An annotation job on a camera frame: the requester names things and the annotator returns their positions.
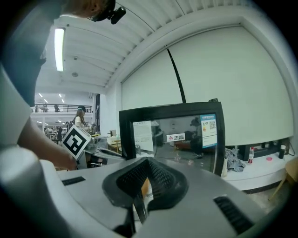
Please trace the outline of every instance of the wooden chair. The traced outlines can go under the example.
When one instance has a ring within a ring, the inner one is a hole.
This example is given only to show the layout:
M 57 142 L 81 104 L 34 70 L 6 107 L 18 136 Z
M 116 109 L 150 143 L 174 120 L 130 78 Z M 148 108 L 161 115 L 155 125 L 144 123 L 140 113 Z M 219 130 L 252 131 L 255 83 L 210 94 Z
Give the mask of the wooden chair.
M 271 197 L 268 199 L 269 201 L 273 199 L 275 194 L 279 191 L 279 189 L 286 180 L 289 182 L 290 185 L 298 183 L 298 157 L 292 159 L 291 161 L 285 164 L 285 177 L 280 182 L 280 184 L 278 185 L 274 193 L 271 195 Z

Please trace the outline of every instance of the hand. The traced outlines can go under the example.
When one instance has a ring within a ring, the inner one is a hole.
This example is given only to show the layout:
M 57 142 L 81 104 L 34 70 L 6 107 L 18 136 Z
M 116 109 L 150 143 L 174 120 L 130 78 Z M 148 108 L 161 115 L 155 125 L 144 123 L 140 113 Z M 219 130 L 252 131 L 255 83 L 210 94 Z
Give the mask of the hand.
M 57 161 L 59 161 L 59 164 L 61 167 L 65 168 L 67 170 L 76 170 L 77 169 L 76 160 L 70 154 L 61 155 Z

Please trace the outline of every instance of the camera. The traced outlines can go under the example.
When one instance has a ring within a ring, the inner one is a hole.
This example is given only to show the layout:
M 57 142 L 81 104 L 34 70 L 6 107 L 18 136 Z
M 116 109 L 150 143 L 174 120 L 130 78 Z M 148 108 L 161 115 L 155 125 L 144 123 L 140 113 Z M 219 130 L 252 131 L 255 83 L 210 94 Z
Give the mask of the camera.
M 116 24 L 126 13 L 126 9 L 124 7 L 118 8 L 116 11 L 113 11 L 113 14 L 108 17 L 111 20 L 111 23 Z
M 105 19 L 111 20 L 111 23 L 114 25 L 116 24 L 126 13 L 125 7 L 120 7 L 117 10 L 115 9 L 116 1 L 111 0 L 109 1 L 108 6 L 106 9 L 98 14 L 97 16 L 89 18 L 89 20 L 97 22 L 97 21 L 102 21 Z

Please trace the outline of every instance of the black mesh pad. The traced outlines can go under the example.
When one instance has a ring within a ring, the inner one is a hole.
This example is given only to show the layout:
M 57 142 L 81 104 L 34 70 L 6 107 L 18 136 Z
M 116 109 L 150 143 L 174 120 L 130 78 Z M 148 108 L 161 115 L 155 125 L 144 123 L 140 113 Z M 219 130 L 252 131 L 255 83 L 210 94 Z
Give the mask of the black mesh pad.
M 110 174 L 102 188 L 113 205 L 129 208 L 146 178 L 152 185 L 154 198 L 148 204 L 148 211 L 175 206 L 188 190 L 188 182 L 182 173 L 150 157 Z

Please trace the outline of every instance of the roller blind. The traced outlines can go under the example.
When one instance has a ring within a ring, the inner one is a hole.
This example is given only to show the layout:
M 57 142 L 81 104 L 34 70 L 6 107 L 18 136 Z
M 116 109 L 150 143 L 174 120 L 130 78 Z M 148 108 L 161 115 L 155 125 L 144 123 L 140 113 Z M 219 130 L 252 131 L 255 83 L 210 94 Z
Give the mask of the roller blind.
M 122 84 L 122 109 L 182 103 L 167 51 L 162 51 Z
M 293 135 L 284 81 L 270 55 L 244 28 L 198 34 L 169 50 L 187 102 L 222 102 L 226 145 Z

